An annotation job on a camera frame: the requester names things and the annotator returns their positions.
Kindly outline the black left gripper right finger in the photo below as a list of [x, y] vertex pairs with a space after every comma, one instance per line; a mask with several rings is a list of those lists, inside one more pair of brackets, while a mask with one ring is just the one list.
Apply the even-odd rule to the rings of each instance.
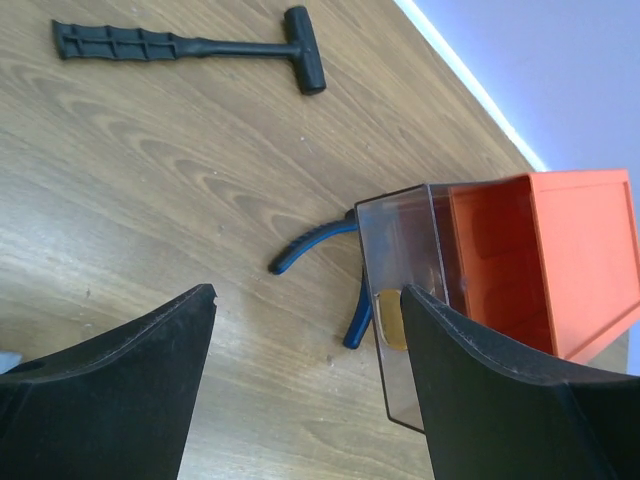
[[480, 325], [422, 288], [404, 331], [438, 479], [635, 479], [639, 380]]

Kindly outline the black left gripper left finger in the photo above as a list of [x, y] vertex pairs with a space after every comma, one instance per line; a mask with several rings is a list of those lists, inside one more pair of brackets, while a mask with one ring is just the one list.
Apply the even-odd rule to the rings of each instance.
[[212, 285], [197, 285], [2, 374], [2, 478], [177, 478], [215, 298]]

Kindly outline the orange drawer cabinet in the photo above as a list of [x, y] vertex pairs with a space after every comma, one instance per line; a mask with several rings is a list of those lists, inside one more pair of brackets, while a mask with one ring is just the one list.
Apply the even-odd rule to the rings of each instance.
[[466, 316], [586, 363], [639, 319], [624, 170], [528, 173], [448, 189]]

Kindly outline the clear top drawer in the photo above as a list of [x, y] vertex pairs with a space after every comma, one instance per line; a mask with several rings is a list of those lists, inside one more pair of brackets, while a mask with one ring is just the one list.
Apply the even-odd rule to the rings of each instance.
[[484, 326], [552, 352], [526, 178], [422, 184], [358, 203], [356, 218], [392, 422], [423, 429], [400, 311], [408, 284]]

